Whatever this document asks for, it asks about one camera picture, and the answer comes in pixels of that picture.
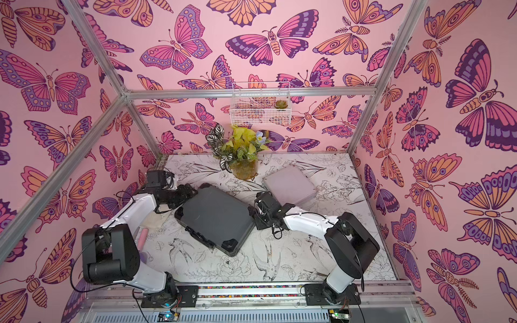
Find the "dark grey poker case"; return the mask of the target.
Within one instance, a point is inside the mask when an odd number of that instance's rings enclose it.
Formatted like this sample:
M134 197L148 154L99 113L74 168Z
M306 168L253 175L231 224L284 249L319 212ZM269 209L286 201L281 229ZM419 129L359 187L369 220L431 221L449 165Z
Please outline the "dark grey poker case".
M255 226L254 214L253 206L204 183L174 217L196 241L234 257Z

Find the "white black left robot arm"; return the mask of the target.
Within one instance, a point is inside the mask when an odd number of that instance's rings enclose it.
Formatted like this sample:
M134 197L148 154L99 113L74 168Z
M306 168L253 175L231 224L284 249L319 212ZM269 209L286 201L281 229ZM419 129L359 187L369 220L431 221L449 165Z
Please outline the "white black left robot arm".
M174 211L195 195L197 190L190 184L178 184L172 172L149 171L146 185L133 193L122 193L126 205L101 226L82 234L85 282L94 290L114 285L138 289L153 305L171 307L179 296L172 275L145 264L134 237L149 214L161 212L160 206Z

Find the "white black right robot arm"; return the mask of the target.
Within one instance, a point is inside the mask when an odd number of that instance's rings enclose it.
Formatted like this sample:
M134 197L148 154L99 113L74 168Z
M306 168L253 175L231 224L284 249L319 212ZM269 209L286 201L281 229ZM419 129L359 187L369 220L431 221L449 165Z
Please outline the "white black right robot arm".
M338 217L326 216L291 203L281 205L271 192L258 193L254 206L258 230L270 228L278 240L285 231L302 232L322 240L331 251L336 262L333 270L321 285L304 286L308 304L323 300L338 305L353 300L357 292L354 281L357 279L364 288L364 274L380 246L354 214L344 212Z

